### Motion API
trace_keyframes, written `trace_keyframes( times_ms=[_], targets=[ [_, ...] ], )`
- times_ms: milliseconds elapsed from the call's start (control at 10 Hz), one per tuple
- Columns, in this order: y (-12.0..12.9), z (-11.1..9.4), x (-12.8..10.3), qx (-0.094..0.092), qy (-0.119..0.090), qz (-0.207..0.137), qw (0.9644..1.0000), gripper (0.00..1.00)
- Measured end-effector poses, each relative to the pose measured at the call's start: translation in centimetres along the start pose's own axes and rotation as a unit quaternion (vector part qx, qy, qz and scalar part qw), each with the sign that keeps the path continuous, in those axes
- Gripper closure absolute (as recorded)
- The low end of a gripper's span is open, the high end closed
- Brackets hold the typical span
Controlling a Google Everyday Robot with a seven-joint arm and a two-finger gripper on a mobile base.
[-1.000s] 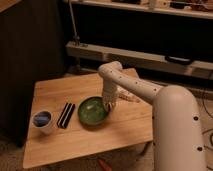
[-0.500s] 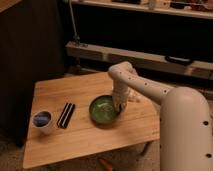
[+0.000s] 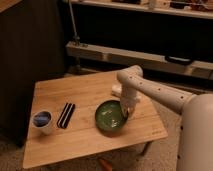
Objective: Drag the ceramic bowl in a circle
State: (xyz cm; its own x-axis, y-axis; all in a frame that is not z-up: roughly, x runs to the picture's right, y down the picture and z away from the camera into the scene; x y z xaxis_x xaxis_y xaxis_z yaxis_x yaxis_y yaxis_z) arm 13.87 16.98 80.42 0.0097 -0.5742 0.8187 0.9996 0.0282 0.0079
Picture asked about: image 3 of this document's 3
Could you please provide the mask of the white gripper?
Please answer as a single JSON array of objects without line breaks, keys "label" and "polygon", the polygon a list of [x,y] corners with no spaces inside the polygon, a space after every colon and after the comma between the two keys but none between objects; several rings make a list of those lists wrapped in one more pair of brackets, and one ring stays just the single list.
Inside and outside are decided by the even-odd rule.
[{"label": "white gripper", "polygon": [[124,116],[131,116],[134,113],[136,104],[141,97],[136,90],[123,89],[120,97],[120,105]]}]

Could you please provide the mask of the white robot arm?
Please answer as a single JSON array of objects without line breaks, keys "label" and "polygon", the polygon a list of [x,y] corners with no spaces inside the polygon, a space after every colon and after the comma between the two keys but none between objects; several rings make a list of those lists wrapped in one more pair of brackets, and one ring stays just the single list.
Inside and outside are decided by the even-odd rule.
[{"label": "white robot arm", "polygon": [[176,171],[213,171],[213,94],[194,94],[143,78],[134,65],[117,72],[123,115],[135,109],[141,92],[182,116]]}]

